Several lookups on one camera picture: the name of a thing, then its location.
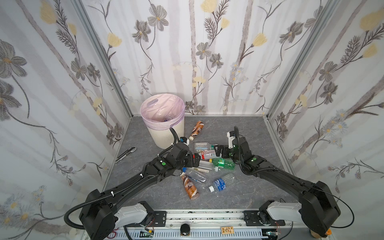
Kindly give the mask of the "clear bottle red cap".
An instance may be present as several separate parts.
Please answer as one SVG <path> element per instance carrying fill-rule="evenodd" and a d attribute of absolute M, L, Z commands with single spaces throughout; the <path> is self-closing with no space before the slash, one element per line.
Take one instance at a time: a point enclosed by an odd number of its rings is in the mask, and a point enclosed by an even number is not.
<path fill-rule="evenodd" d="M 217 158 L 216 151 L 215 150 L 205 150 L 199 153 L 202 160 L 209 160 L 209 159 L 215 159 Z"/>

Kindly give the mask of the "clear bottle green cap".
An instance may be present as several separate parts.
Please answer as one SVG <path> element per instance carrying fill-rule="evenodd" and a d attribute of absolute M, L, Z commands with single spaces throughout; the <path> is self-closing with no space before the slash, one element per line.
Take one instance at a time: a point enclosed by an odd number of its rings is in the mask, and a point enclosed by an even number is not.
<path fill-rule="evenodd" d="M 208 142 L 195 142 L 194 149 L 196 153 L 201 153 L 204 151 L 214 150 L 214 145 Z"/>

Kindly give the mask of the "green plastic bottle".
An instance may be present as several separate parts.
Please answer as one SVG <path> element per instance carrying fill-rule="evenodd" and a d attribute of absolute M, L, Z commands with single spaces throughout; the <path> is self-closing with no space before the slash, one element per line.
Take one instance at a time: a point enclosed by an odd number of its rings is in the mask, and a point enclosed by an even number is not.
<path fill-rule="evenodd" d="M 223 168 L 227 170 L 235 169 L 235 163 L 231 160 L 215 158 L 215 159 L 210 159 L 209 162 L 212 163 L 216 168 Z"/>

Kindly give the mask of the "clear bottle blue cap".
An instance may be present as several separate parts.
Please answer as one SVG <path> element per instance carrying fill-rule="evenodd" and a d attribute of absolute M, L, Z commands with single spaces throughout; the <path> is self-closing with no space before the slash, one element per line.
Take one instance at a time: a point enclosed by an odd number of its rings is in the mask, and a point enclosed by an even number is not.
<path fill-rule="evenodd" d="M 204 174 L 192 168 L 183 168 L 183 173 L 198 183 L 205 183 L 207 181 L 207 177 Z"/>

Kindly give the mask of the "clear square bottle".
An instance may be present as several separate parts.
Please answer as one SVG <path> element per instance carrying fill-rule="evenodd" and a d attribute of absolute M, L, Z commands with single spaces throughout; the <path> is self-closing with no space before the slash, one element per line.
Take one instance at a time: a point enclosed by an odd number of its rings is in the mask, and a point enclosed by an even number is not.
<path fill-rule="evenodd" d="M 200 161 L 199 163 L 199 169 L 203 169 L 206 171 L 219 171 L 219 167 L 216 167 L 213 163 L 207 162 L 207 161 Z"/>

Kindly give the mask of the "brown coffee bottle front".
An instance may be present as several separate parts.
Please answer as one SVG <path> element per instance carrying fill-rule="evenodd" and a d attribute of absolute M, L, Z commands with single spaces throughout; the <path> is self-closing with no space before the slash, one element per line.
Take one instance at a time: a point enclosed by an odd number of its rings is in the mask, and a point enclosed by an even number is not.
<path fill-rule="evenodd" d="M 189 177 L 186 175 L 186 173 L 181 174 L 181 179 L 183 180 L 184 188 L 186 193 L 188 194 L 190 200 L 194 200 L 200 196 L 196 186 L 194 183 L 189 179 Z"/>

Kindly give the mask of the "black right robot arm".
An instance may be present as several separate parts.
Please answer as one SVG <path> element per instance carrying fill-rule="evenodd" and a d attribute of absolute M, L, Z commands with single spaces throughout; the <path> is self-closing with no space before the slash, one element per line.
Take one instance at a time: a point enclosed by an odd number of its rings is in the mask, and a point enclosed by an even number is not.
<path fill-rule="evenodd" d="M 277 186 L 297 200 L 296 204 L 269 200 L 259 209 L 254 219 L 268 226 L 276 221 L 291 221 L 306 225 L 320 237 L 326 237 L 335 221 L 341 216 L 338 202 L 327 184 L 313 183 L 298 178 L 265 158 L 252 154 L 246 138 L 238 127 L 227 132 L 229 157 L 246 176 L 253 176 Z"/>

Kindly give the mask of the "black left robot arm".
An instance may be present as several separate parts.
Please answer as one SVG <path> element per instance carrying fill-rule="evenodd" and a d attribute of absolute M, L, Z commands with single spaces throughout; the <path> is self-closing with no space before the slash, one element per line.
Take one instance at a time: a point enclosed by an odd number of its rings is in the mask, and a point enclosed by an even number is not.
<path fill-rule="evenodd" d="M 174 141 L 152 161 L 144 164 L 142 170 L 122 184 L 100 192 L 90 192 L 84 203 L 69 209 L 64 215 L 65 223 L 79 230 L 85 230 L 92 240 L 105 239 L 118 224 L 127 225 L 118 214 L 123 204 L 146 188 L 165 178 L 173 176 L 183 168 L 198 167 L 201 156 L 193 153 L 186 138 L 179 138 L 170 128 Z"/>

